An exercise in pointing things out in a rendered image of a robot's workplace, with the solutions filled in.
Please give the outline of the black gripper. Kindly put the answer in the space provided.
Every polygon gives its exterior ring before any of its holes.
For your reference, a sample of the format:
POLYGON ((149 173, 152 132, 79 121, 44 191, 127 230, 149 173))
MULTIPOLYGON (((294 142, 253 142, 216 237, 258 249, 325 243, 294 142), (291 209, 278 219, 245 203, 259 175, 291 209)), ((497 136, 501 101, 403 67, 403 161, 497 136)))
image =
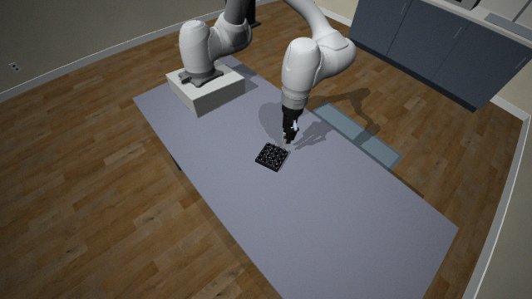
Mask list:
POLYGON ((303 108, 300 110, 291 110, 282 105, 283 112, 283 138, 282 144, 284 148, 290 148, 291 140, 294 140, 299 128, 296 126, 298 117, 303 113, 303 108), (288 116, 289 115, 289 116, 288 116))

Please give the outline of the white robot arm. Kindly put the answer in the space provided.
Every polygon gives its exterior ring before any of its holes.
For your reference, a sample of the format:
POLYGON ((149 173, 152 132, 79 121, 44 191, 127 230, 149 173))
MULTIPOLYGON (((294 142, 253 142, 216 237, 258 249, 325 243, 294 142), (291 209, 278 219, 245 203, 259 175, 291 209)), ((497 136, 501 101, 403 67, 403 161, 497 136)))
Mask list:
MULTIPOLYGON (((283 59, 281 101, 291 110, 300 110, 307 105, 312 88, 354 62, 357 48, 330 26, 313 0, 283 1, 305 19, 312 32, 312 39, 300 37, 291 41, 283 59)), ((223 76, 222 71, 214 69, 214 61, 250 44, 253 32, 246 19, 249 3, 250 0, 227 0, 225 12, 213 27, 199 20, 183 24, 179 36, 185 67, 178 74, 181 85, 189 82, 200 88, 223 76)))

